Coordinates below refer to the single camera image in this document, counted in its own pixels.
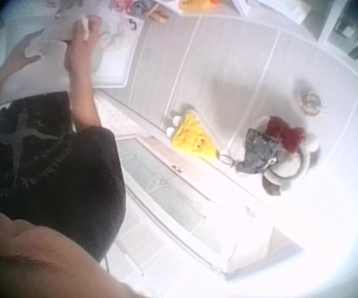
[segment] shelf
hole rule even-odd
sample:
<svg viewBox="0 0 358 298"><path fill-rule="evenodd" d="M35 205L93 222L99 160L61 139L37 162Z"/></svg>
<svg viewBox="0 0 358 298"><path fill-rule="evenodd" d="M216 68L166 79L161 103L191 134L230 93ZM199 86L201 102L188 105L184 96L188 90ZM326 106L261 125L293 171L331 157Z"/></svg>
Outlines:
<svg viewBox="0 0 358 298"><path fill-rule="evenodd" d="M173 11L174 13L182 17L194 17L194 16L239 17L240 16L231 0L223 0L221 4L211 4L210 7L199 11L183 11L179 8L178 1L155 0L155 2L159 3L160 5L166 7L170 11Z"/></svg>

